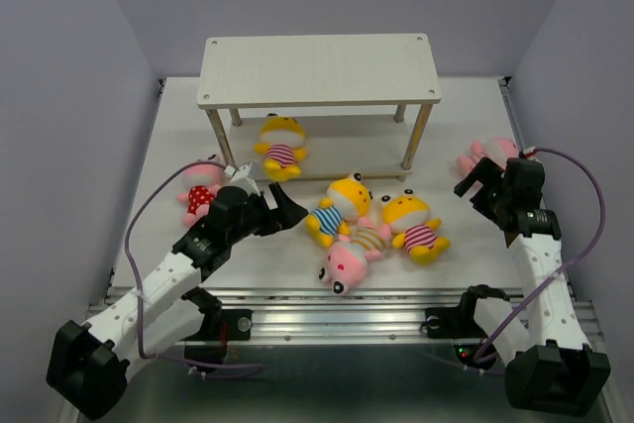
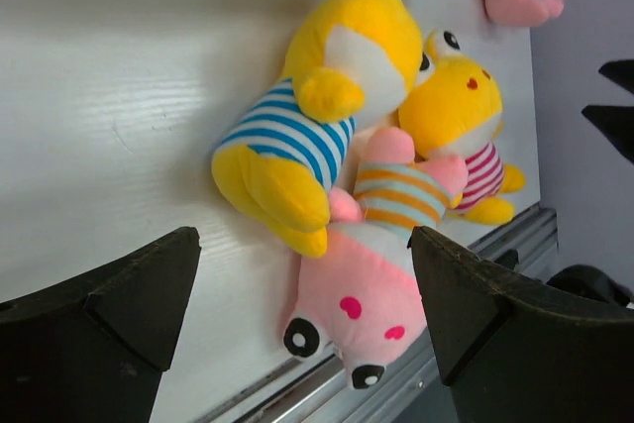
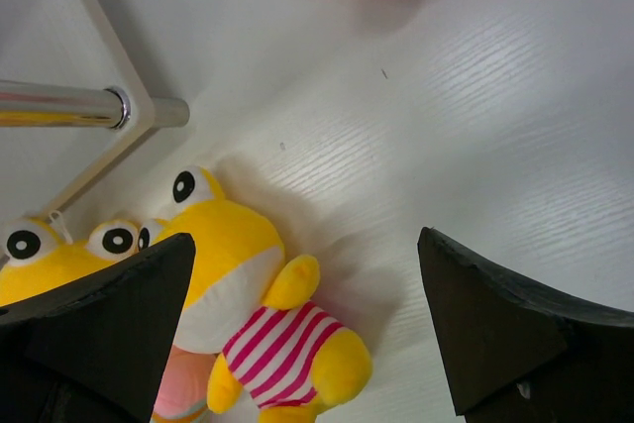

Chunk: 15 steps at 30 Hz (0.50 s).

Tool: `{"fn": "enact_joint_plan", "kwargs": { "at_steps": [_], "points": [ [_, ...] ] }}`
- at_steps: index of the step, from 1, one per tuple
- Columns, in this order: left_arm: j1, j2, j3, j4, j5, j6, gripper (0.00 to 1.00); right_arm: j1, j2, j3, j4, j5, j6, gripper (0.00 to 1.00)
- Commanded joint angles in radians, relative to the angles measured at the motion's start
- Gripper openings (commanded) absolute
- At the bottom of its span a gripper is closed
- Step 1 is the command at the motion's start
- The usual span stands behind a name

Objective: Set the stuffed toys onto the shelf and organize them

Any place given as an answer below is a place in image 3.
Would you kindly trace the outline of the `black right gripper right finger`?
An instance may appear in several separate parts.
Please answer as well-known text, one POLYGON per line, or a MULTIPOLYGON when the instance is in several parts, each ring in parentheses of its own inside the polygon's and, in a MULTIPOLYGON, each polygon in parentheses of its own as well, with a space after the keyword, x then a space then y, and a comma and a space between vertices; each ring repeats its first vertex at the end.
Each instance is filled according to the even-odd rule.
POLYGON ((454 410, 468 422, 630 422, 633 315, 496 264, 433 228, 418 255, 454 410))

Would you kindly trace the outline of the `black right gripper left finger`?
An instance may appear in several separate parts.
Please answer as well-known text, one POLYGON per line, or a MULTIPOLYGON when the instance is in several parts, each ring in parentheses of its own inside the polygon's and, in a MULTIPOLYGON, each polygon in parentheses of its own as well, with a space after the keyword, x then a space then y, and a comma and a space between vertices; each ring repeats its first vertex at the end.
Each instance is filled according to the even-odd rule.
POLYGON ((2 421, 150 421, 194 258, 177 234, 2 305, 2 421))

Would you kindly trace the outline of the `yellow frog toy blue stripes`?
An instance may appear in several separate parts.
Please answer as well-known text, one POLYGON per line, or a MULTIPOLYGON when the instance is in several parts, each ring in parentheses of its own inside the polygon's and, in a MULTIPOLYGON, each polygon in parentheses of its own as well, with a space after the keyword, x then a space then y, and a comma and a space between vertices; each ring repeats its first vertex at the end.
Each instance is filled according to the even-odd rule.
POLYGON ((8 257, 1 269, 1 304, 7 306, 61 287, 116 264, 137 252, 138 226, 113 220, 85 240, 73 241, 52 225, 21 218, 1 232, 8 257))

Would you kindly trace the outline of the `yellow frog toy red stripes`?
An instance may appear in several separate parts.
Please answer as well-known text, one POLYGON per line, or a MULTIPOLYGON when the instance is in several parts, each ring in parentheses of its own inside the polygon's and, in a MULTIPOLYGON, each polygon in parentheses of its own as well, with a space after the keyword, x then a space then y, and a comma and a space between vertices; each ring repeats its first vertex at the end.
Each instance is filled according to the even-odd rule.
POLYGON ((262 422, 313 422, 356 398, 370 381, 370 351, 314 302, 317 259, 289 258, 269 219, 229 199, 203 167, 182 169, 171 196, 176 213, 147 221, 138 246, 177 234, 194 241, 172 345, 217 356, 206 392, 212 415, 247 395, 262 422))

